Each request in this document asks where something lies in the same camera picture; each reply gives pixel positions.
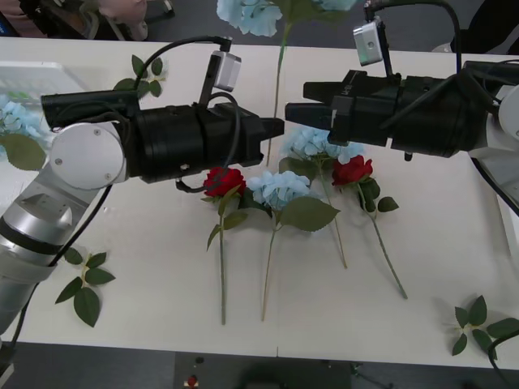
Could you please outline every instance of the black cable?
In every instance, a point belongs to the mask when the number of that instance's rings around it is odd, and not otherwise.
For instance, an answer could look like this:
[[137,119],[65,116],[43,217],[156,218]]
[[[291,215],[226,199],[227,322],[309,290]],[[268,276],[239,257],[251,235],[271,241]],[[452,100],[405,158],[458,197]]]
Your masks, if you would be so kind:
[[240,138],[240,132],[242,130],[242,120],[240,115],[240,107],[238,105],[238,102],[236,99],[227,92],[217,92],[213,93],[209,97],[209,101],[214,100],[218,97],[224,97],[227,100],[229,100],[230,104],[233,106],[234,109],[234,137],[233,142],[231,143],[230,149],[229,149],[229,155],[227,156],[227,159],[224,162],[223,169],[220,171],[214,178],[215,183],[210,186],[199,186],[197,188],[191,188],[184,181],[182,181],[182,178],[179,178],[176,182],[177,189],[182,190],[187,193],[200,193],[205,190],[213,190],[221,185],[220,178],[222,175],[227,173],[227,168],[229,167],[230,163],[233,161],[234,155],[236,154],[236,149],[238,148],[238,141]]
[[501,199],[512,209],[512,211],[519,216],[519,207],[513,200],[511,200],[504,192],[499,188],[499,186],[492,180],[490,175],[487,173],[485,168],[481,165],[481,162],[479,160],[472,158],[472,163],[474,164],[475,168],[478,170],[479,174],[481,174],[481,177],[487,182],[487,184],[493,189],[494,192],[496,192]]
[[[486,75],[491,75],[491,72],[495,69],[496,66],[498,65],[504,65],[505,63],[514,63],[514,62],[519,62],[519,59],[507,59],[506,61],[500,61],[500,62],[494,62],[492,65],[490,65],[488,67],[488,70],[486,71]],[[508,83],[510,85],[517,85],[517,83],[513,83],[509,80],[507,80]],[[501,99],[498,99],[497,97],[493,96],[487,89],[487,79],[486,78],[483,78],[483,89],[485,90],[486,93],[488,93],[492,99],[494,99],[494,101],[496,101],[497,103],[501,104],[503,101]]]
[[391,8],[393,6],[414,6],[427,4],[430,6],[440,6],[444,8],[450,16],[454,27],[454,42],[456,45],[456,72],[461,71],[461,28],[454,8],[444,0],[373,0],[371,9],[373,11]]
[[[154,54],[152,54],[152,56],[150,58],[148,58],[148,60],[144,63],[142,74],[139,75],[137,77],[137,79],[135,80],[134,89],[137,90],[137,88],[139,86],[139,82],[142,79],[144,72],[148,69],[148,67],[151,65],[151,63],[156,58],[161,56],[163,53],[165,53],[166,51],[168,51],[170,49],[173,49],[175,47],[179,47],[181,45],[187,45],[187,44],[190,44],[190,43],[204,42],[204,41],[212,42],[212,43],[216,43],[217,45],[220,45],[220,50],[224,51],[224,52],[229,52],[230,46],[232,44],[231,40],[222,38],[220,36],[197,36],[197,37],[194,37],[194,38],[188,38],[188,39],[183,39],[183,40],[180,40],[180,41],[172,42],[172,43],[162,47],[161,49],[157,50]],[[216,97],[220,97],[220,96],[227,97],[229,99],[229,101],[231,102],[231,104],[233,104],[233,106],[235,108],[235,111],[237,113],[238,120],[237,120],[237,124],[236,124],[237,130],[235,131],[235,138],[236,138],[236,134],[240,130],[240,120],[239,120],[240,113],[239,113],[238,103],[236,102],[234,97],[232,97],[229,93],[225,93],[225,92],[215,93],[214,95],[212,95],[212,98],[213,97],[216,98]],[[98,103],[103,104],[103,105],[107,105],[104,101],[98,101]],[[74,103],[72,105],[77,106],[77,105],[82,105],[82,104],[83,104],[82,102],[79,102],[79,103]],[[66,112],[69,108],[73,108],[73,107],[71,107],[71,105],[67,106],[60,114],[62,114],[63,112]],[[232,155],[229,154],[228,160],[232,160],[232,158],[234,157],[235,151],[236,151],[236,146],[234,145],[234,150],[233,150],[233,147],[231,146],[231,152],[233,154]],[[99,201],[97,202],[96,206],[94,207],[94,209],[92,210],[90,215],[88,215],[88,218],[78,228],[77,232],[72,236],[72,238],[69,239],[69,241],[56,254],[54,259],[50,262],[49,267],[55,266],[56,263],[58,263],[59,259],[66,253],[66,251],[71,248],[71,246],[75,243],[75,241],[77,241],[79,236],[83,233],[83,231],[92,222],[93,218],[97,215],[97,213],[99,212],[99,210],[103,206],[103,203],[105,202],[105,200],[108,197],[108,194],[110,193],[111,190],[112,190],[112,186],[111,185],[109,185],[109,186],[107,186],[105,188],[105,191],[103,192],[103,194],[99,198]],[[11,348],[12,349],[15,349],[15,346],[18,343],[19,334],[22,331],[22,327],[24,326],[25,315],[27,314],[27,309],[29,307],[29,303],[31,302],[32,296],[34,295],[34,291],[36,290],[38,285],[39,285],[39,283],[34,286],[32,292],[31,292],[31,295],[29,296],[29,299],[27,300],[27,303],[25,304],[25,306],[20,311],[19,319],[18,319],[18,324],[16,325],[15,334],[13,335],[13,338],[12,338],[12,341],[11,341]]]
[[503,336],[502,338],[499,338],[498,340],[495,340],[494,343],[492,343],[490,348],[488,349],[488,360],[492,364],[492,367],[494,368],[495,373],[497,375],[499,375],[499,377],[504,382],[504,384],[508,387],[508,389],[513,389],[512,384],[506,379],[506,377],[504,377],[503,372],[495,363],[494,351],[497,346],[506,342],[507,340],[511,340],[512,338],[515,338],[516,336],[519,336],[519,331],[511,332],[510,334]]
[[135,82],[133,84],[133,88],[135,90],[138,89],[140,80],[143,78],[144,72],[148,69],[148,67],[152,64],[153,61],[155,61],[157,58],[159,58],[163,53],[165,53],[168,50],[174,49],[175,47],[179,47],[182,45],[188,45],[190,43],[196,43],[196,42],[210,42],[215,43],[217,45],[220,45],[220,51],[225,51],[226,53],[229,52],[230,46],[231,46],[231,40],[222,38],[221,36],[194,36],[192,38],[187,39],[181,39],[180,41],[175,41],[167,44],[166,46],[158,49],[155,53],[151,55],[150,58],[144,63],[142,73],[140,75],[137,75],[137,78],[135,79]]

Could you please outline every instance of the green leaf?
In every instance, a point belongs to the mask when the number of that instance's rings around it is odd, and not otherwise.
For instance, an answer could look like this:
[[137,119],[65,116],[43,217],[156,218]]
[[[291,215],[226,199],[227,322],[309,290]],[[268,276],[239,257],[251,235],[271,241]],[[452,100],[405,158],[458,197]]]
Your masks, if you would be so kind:
[[315,16],[314,20],[336,23],[343,20],[348,15],[347,11],[324,11]]
[[279,173],[286,171],[296,173],[298,176],[307,177],[310,182],[314,181],[317,175],[317,165],[310,160],[298,160],[287,156],[279,161]]
[[461,334],[460,339],[457,340],[456,344],[453,347],[453,357],[461,354],[463,350],[467,347],[467,335]]
[[380,186],[374,178],[367,178],[359,183],[366,199],[375,200],[380,196]]
[[481,326],[487,320],[487,303],[485,297],[479,296],[469,310],[469,323]]
[[[373,201],[373,199],[367,198],[366,195],[364,195],[364,199],[366,200],[366,211],[374,212],[376,210],[375,201]],[[358,201],[360,202],[360,207],[364,209],[364,203],[360,194],[358,195]]]
[[225,207],[227,207],[227,203],[233,198],[234,194],[240,189],[241,185],[235,186],[233,189],[229,190],[224,197],[220,200],[220,205],[218,206],[218,215],[222,216],[225,212]]
[[209,250],[209,247],[212,243],[212,240],[214,239],[214,237],[220,232],[220,225],[219,224],[216,224],[214,226],[214,228],[212,229],[211,233],[209,234],[209,239],[208,239],[208,248],[207,250]]
[[106,270],[93,268],[86,272],[84,280],[90,285],[103,285],[115,280],[115,277]]
[[224,219],[224,229],[233,229],[234,227],[239,226],[247,219],[248,215],[245,212],[234,211],[229,214]]
[[335,162],[334,159],[332,158],[327,158],[326,160],[323,161],[323,171],[329,171],[329,170],[333,170],[333,162]]
[[158,97],[162,94],[162,87],[159,82],[155,80],[149,83],[149,91],[154,97]]
[[94,267],[99,267],[106,261],[106,253],[98,253],[90,257],[87,261],[87,267],[93,269]]
[[73,265],[80,265],[83,263],[83,257],[80,253],[78,253],[78,250],[73,249],[72,247],[68,249],[65,253],[65,260],[68,263],[72,263]]
[[74,296],[74,310],[81,320],[94,327],[101,311],[99,297],[90,288],[82,288]]
[[456,320],[458,324],[461,328],[465,328],[465,326],[469,323],[469,313],[459,306],[457,306],[454,310],[456,311]]
[[150,91],[149,82],[148,81],[140,81],[139,87],[137,88],[137,92],[139,93],[139,98],[142,99],[146,96]]
[[206,203],[215,203],[216,201],[219,200],[219,198],[218,197],[204,197],[200,200],[205,201]]
[[323,8],[318,6],[312,0],[297,0],[296,2],[285,2],[282,14],[285,16],[287,23],[294,24],[304,20],[316,19],[323,12]]
[[[482,330],[472,330],[472,336],[476,342],[478,342],[480,349],[483,350],[485,354],[488,354],[488,349],[492,345],[492,339],[490,339],[490,336],[488,336],[488,334]],[[497,360],[497,353],[495,350],[494,359]]]
[[[136,55],[131,56],[131,67],[133,67],[133,72],[137,77],[141,75],[144,69],[144,62],[142,59],[137,57]],[[148,77],[148,71],[144,71],[143,79]]]
[[114,91],[133,91],[134,79],[122,79],[114,86]]
[[272,219],[272,209],[265,207],[263,204],[260,204],[257,201],[254,201],[252,190],[249,188],[245,188],[243,191],[243,196],[240,198],[240,202],[238,203],[238,209],[246,208],[259,209],[263,212],[266,212],[268,217]]
[[21,134],[0,136],[0,145],[6,149],[11,165],[20,170],[38,170],[45,163],[45,152],[38,142]]
[[506,318],[487,327],[488,335],[496,339],[508,336],[515,331],[519,331],[519,320],[516,318]]
[[379,184],[373,178],[367,178],[358,183],[362,194],[364,195],[364,200],[366,204],[364,205],[362,201],[362,196],[360,193],[358,194],[358,201],[360,202],[360,207],[366,207],[367,212],[374,212],[376,210],[375,199],[380,196],[380,187]]
[[398,204],[393,197],[384,197],[379,201],[379,212],[391,212],[398,208]]
[[314,232],[331,223],[339,210],[313,197],[299,197],[290,201],[281,213],[282,225],[293,225],[303,231]]
[[55,304],[59,304],[60,302],[64,302],[69,298],[73,298],[75,294],[81,290],[81,286],[83,286],[83,281],[80,277],[74,278],[63,290],[59,293],[58,298],[56,299]]
[[161,75],[163,66],[164,64],[162,63],[162,60],[160,58],[157,58],[155,61],[152,62],[152,73],[154,75]]

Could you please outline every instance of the hydrangea stem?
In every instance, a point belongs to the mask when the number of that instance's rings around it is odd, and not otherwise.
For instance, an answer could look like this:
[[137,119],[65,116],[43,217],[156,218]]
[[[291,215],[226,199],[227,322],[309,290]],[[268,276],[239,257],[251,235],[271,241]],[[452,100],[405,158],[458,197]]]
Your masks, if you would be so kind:
[[386,258],[386,262],[388,263],[389,268],[391,269],[392,276],[395,277],[395,281],[398,284],[398,288],[400,289],[400,292],[402,296],[407,300],[407,293],[404,290],[404,287],[402,286],[400,279],[397,276],[397,273],[395,272],[394,267],[392,266],[391,260],[389,259],[388,252],[386,251],[386,246],[384,244],[384,241],[382,240],[382,236],[380,235],[379,226],[376,223],[376,218],[366,210],[366,198],[364,197],[364,193],[362,192],[362,188],[360,187],[360,184],[357,184],[357,190],[362,200],[362,209],[364,212],[370,217],[371,223],[373,223],[373,226],[375,227],[376,236],[379,238],[379,244],[380,248],[382,249],[382,252],[384,253],[384,257]]
[[[323,184],[324,194],[326,195],[326,199],[328,199],[328,204],[330,204],[330,207],[332,207],[332,200],[330,199],[330,194],[328,193],[328,188],[326,187],[326,182],[324,180],[322,162],[319,162],[317,164],[317,169],[319,170],[319,176],[321,178],[321,183]],[[337,222],[337,217],[333,218],[333,221],[335,222],[335,230],[337,231],[337,236],[339,237],[339,246],[341,248],[342,265],[344,266],[344,269],[347,269],[348,265],[346,264],[346,256],[344,254],[344,248],[342,247],[342,239],[341,239],[341,233],[339,232],[339,223]]]
[[221,284],[221,325],[225,325],[225,260],[224,260],[224,216],[220,216],[220,284]]
[[268,261],[267,261],[267,273],[265,274],[265,285],[263,288],[263,308],[261,310],[261,321],[265,321],[265,315],[267,314],[267,300],[268,300],[268,273],[270,270],[270,259],[272,257],[272,245],[274,243],[274,238],[276,237],[277,231],[279,231],[276,227],[272,229],[272,236],[270,237],[270,247],[268,248]]
[[[281,46],[279,48],[279,58],[277,59],[277,74],[276,74],[276,96],[274,98],[274,117],[277,118],[277,105],[279,103],[279,82],[281,77],[281,66],[283,65],[283,57],[285,56],[286,51],[286,41],[289,37],[290,29],[292,28],[292,24],[285,24],[285,30],[283,32],[283,40],[281,41]],[[267,151],[267,166],[270,162],[270,151],[272,149],[272,140],[268,140],[268,151]]]

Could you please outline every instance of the red rose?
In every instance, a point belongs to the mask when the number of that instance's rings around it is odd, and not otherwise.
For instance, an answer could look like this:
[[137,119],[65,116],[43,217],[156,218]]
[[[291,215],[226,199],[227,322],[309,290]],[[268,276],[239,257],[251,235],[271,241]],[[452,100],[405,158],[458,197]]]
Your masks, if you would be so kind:
[[208,173],[204,186],[208,189],[205,194],[209,197],[224,196],[229,190],[240,185],[238,193],[243,195],[245,180],[238,169],[214,168]]
[[338,160],[333,163],[333,185],[340,186],[350,184],[351,182],[360,181],[364,176],[373,173],[371,160],[364,163],[363,156],[352,158],[346,165],[341,164]]

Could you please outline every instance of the white table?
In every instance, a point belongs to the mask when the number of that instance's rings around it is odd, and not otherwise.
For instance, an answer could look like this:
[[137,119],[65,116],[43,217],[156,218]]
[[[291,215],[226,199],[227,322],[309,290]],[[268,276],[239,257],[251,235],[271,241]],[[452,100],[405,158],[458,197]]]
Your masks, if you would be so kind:
[[[0,59],[60,62],[90,89],[112,88],[131,77],[130,57],[145,58],[162,44],[30,39],[0,40]],[[198,100],[211,45],[190,45],[165,55],[168,81],[145,108]],[[235,46],[242,73],[234,95],[253,112],[272,114],[276,47]],[[465,56],[498,60],[499,57]],[[403,75],[445,77],[449,54],[392,53]],[[342,80],[358,69],[344,49],[289,48],[280,105],[302,100],[305,81]],[[382,75],[378,64],[367,68]],[[63,263],[37,291],[21,340],[122,348],[280,357],[387,361],[488,367],[470,341],[451,357],[454,306],[483,294],[490,318],[519,317],[519,272],[510,260],[496,198],[467,155],[450,160],[368,147],[383,194],[401,205],[380,218],[393,264],[410,296],[401,299],[371,225],[347,196],[333,201],[345,242],[348,270],[326,228],[314,236],[286,229],[274,246],[267,320],[260,321],[268,222],[262,215],[229,235],[228,323],[219,323],[217,245],[206,253],[208,227],[217,220],[198,195],[177,192],[172,182],[148,186],[138,179],[114,187],[104,214],[79,243],[109,250],[106,267],[117,279],[101,288],[103,307],[91,329],[71,302],[54,300],[78,270]],[[248,177],[263,167],[245,169]],[[2,209],[28,175],[2,166]],[[202,177],[190,178],[200,182]],[[11,328],[4,338],[12,335]],[[500,366],[519,369],[519,340],[499,350]]]

